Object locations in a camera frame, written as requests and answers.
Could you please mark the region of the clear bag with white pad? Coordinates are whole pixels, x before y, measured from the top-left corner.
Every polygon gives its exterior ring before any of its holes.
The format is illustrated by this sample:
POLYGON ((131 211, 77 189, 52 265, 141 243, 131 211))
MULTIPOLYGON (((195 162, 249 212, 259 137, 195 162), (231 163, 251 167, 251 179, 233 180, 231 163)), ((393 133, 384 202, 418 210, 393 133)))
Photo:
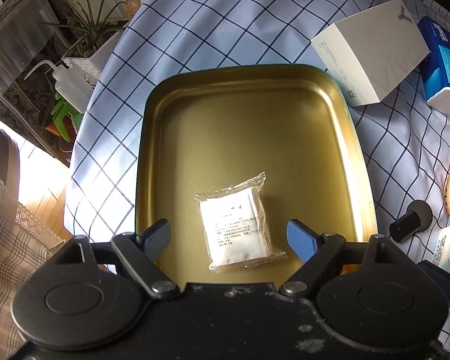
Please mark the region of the clear bag with white pad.
POLYGON ((265 182, 261 172, 234 186, 195 195, 210 271, 236 271, 287 258, 272 244, 262 202, 265 182))

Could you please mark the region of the black round-headed brush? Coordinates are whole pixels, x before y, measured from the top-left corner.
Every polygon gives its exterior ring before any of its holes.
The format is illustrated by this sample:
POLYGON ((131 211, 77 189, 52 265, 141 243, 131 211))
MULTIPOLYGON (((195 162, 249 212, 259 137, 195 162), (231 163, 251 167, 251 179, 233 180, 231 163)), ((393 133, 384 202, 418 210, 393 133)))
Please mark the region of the black round-headed brush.
POLYGON ((406 213, 389 225, 389 234, 395 242, 402 242, 415 233, 422 233, 431 226, 433 212, 425 201, 414 200, 406 213))

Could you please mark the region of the gold metal tray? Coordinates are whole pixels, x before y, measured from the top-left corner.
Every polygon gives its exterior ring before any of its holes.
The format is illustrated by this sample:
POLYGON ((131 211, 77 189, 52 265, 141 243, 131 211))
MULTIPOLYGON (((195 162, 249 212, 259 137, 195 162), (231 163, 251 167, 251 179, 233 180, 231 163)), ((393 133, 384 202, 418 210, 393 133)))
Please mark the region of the gold metal tray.
POLYGON ((376 233, 371 186, 337 83, 306 65, 230 67, 173 76, 148 96, 139 148, 136 229, 159 219, 171 240, 158 267, 188 283, 280 285, 300 266, 286 226, 365 242, 376 233), (272 244, 287 257, 212 271, 197 194, 266 175, 262 202, 272 244))

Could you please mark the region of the plaid fabric with lace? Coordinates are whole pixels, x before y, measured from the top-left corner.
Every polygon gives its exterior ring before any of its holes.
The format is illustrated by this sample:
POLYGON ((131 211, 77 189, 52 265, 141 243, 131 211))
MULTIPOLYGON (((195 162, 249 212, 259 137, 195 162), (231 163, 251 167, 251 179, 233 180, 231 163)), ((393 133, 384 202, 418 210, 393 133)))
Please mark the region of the plaid fabric with lace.
POLYGON ((17 290, 64 243, 0 178, 0 359, 7 359, 23 342, 11 313, 17 290))

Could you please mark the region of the green spray bottle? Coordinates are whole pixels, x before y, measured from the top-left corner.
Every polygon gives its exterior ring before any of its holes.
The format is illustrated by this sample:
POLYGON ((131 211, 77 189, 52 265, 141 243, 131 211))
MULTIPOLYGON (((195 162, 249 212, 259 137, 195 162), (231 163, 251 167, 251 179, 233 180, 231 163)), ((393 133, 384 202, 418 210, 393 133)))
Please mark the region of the green spray bottle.
POLYGON ((66 141, 74 141, 76 134, 80 128, 83 114, 77 111, 63 96, 58 92, 54 96, 56 103, 50 115, 58 134, 66 141))

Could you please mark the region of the white squeeze wash bottle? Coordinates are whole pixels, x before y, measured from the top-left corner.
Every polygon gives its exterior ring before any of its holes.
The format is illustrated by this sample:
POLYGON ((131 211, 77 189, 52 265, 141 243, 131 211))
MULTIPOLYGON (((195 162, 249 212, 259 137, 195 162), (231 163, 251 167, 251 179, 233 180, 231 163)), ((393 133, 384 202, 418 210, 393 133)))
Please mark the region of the white squeeze wash bottle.
POLYGON ((38 67, 45 64, 52 69, 52 77, 56 81, 55 90, 79 113, 84 114, 93 89, 75 67, 57 66, 49 60, 43 60, 37 63, 24 79, 26 80, 38 67))

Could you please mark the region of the potted green plant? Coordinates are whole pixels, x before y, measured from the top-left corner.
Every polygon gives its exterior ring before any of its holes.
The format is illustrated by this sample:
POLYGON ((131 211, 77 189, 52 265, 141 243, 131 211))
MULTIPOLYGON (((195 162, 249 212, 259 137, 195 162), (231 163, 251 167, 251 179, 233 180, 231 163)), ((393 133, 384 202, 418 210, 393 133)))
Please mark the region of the potted green plant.
POLYGON ((47 22, 57 29, 70 29, 78 36, 68 47, 62 61, 71 68, 77 68, 91 86, 95 86, 114 46, 127 23, 141 5, 140 0, 100 0, 97 11, 92 10, 90 0, 85 0, 79 10, 71 9, 72 21, 67 24, 47 22))

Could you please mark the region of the white cardboard box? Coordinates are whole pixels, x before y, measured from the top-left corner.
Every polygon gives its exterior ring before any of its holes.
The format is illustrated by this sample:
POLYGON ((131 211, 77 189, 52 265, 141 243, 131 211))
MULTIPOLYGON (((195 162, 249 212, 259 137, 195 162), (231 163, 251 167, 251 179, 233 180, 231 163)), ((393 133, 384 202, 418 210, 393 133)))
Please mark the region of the white cardboard box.
POLYGON ((429 55, 401 0, 341 19, 311 44, 351 107, 381 102, 429 55))

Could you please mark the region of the blue tissue pack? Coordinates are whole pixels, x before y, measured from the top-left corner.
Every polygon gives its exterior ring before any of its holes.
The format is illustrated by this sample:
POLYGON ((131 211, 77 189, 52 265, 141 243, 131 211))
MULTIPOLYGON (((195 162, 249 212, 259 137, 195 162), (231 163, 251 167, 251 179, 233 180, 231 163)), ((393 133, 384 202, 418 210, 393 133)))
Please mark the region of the blue tissue pack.
POLYGON ((418 29, 430 51, 419 65, 427 105, 450 119, 450 32, 428 16, 418 29))

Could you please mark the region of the checked white tablecloth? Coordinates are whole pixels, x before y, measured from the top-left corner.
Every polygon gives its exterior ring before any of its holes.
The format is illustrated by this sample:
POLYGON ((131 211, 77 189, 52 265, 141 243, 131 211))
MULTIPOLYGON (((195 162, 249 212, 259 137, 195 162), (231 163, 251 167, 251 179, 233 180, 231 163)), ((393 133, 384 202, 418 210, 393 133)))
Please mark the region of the checked white tablecloth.
MULTIPOLYGON (((181 72, 255 63, 322 66, 311 38, 328 24, 389 0, 146 0, 95 88, 71 159, 64 225, 106 242, 135 224, 137 158, 145 101, 181 72)), ((429 16, 450 32, 450 8, 437 0, 401 0, 415 19, 429 16)), ((428 107, 411 73, 383 102, 351 111, 364 153, 379 230, 415 199, 433 225, 401 243, 429 260, 450 225, 442 188, 450 169, 450 120, 428 107)))

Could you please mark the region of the clear plastic shelf cover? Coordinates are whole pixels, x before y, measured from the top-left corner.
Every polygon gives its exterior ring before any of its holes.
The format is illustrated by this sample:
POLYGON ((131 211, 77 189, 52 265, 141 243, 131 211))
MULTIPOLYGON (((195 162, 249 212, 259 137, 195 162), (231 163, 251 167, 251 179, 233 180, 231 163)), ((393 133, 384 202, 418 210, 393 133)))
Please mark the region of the clear plastic shelf cover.
POLYGON ((55 33, 49 0, 7 0, 0 9, 0 96, 55 33))

